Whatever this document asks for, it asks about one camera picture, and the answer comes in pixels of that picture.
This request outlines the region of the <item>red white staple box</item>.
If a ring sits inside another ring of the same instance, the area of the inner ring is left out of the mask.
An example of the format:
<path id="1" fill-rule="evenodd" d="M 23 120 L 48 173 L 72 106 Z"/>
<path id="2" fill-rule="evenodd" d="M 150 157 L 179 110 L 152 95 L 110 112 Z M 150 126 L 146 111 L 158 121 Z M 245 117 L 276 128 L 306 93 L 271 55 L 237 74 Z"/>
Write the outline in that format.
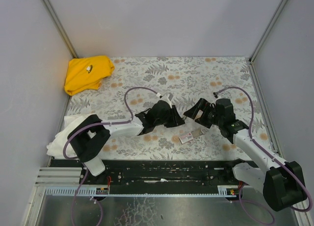
<path id="1" fill-rule="evenodd" d="M 184 134 L 182 136 L 179 137 L 179 140 L 181 142 L 181 144 L 185 144 L 188 143 L 192 140 L 194 140 L 195 138 L 198 138 L 200 136 L 204 135 L 204 132 L 202 131 L 201 128 L 194 130 L 192 132 L 189 132 L 187 134 Z"/>

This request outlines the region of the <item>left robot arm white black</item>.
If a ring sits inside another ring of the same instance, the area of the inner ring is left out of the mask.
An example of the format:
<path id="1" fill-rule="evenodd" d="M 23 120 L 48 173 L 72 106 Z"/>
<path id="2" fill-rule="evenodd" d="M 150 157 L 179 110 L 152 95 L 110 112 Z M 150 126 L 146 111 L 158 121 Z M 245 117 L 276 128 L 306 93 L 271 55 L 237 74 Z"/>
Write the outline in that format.
<path id="1" fill-rule="evenodd" d="M 68 135 L 65 147 L 71 145 L 76 158 L 91 175 L 98 176 L 105 171 L 99 153 L 109 139 L 145 135 L 157 126 L 173 128 L 184 124 L 175 105 L 159 100 L 152 108 L 135 114 L 131 121 L 103 122 L 96 114 L 89 115 Z"/>

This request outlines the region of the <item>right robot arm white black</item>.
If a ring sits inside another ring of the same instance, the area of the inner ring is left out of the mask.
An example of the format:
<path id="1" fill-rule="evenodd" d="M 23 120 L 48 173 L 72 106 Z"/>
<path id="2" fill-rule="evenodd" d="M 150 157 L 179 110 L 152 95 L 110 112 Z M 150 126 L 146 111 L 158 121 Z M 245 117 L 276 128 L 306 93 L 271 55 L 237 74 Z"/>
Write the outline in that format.
<path id="1" fill-rule="evenodd" d="M 262 193 L 274 211 L 309 200 L 301 166 L 259 147 L 250 136 L 249 127 L 236 118 L 229 99 L 218 99 L 215 103 L 199 99 L 184 115 L 207 128 L 218 126 L 223 137 L 251 158 L 257 165 L 256 168 L 250 167 L 243 160 L 237 160 L 232 165 L 233 175 L 235 179 Z"/>

